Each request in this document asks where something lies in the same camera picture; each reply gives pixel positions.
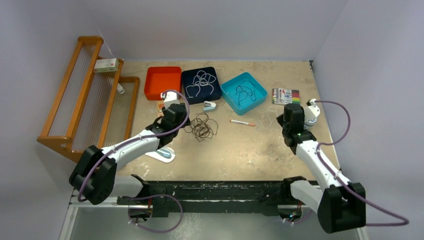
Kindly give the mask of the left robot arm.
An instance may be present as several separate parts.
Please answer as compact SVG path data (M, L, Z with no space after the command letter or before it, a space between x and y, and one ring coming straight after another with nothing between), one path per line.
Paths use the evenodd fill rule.
M171 143L179 129L187 125L189 115L188 105L173 103L139 134L109 147L87 147L69 177L69 184L78 191L77 200L102 203L113 191L117 171Z

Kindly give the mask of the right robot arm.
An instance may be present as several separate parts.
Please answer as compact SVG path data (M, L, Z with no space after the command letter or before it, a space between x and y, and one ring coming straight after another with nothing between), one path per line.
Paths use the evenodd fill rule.
M366 190L339 171L321 151L316 137L305 128L305 109L297 103L284 106L277 117L284 143L311 171L318 186L295 180L281 189L288 204L296 200L316 213L321 228L328 234L362 228L366 225Z

